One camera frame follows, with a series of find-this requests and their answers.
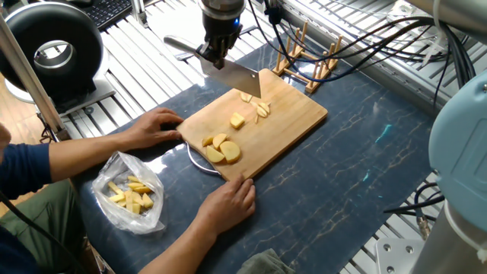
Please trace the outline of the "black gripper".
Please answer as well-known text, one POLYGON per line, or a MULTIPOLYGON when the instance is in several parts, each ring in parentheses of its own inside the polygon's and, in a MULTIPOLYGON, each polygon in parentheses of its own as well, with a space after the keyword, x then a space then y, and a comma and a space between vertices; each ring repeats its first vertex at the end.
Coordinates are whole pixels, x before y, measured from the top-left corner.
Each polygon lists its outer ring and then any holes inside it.
POLYGON ((243 27, 240 23, 240 15, 227 20, 219 20, 204 14, 202 22, 206 32, 205 43, 201 44, 196 52, 217 69, 222 69, 224 59, 243 27))

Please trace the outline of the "person's left hand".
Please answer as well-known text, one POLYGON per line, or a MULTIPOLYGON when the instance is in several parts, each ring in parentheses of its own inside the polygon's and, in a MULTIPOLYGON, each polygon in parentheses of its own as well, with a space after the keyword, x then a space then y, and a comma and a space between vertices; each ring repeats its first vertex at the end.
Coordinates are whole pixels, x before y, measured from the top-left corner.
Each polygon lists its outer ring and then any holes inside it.
POLYGON ((122 143, 121 150, 148 148, 161 142, 180 139, 181 134, 175 129, 163 130, 161 127, 179 125, 182 121, 182 117, 165 107, 144 113, 130 128, 119 135, 122 143))

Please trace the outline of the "person's right hand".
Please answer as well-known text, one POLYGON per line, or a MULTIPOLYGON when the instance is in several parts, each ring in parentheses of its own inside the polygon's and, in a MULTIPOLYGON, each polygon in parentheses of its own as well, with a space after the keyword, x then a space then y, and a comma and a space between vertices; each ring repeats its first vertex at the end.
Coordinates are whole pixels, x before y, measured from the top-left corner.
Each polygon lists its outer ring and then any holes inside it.
POLYGON ((239 176, 206 197, 192 226, 204 235, 216 237, 250 217, 256 209, 255 199, 253 180, 239 176))

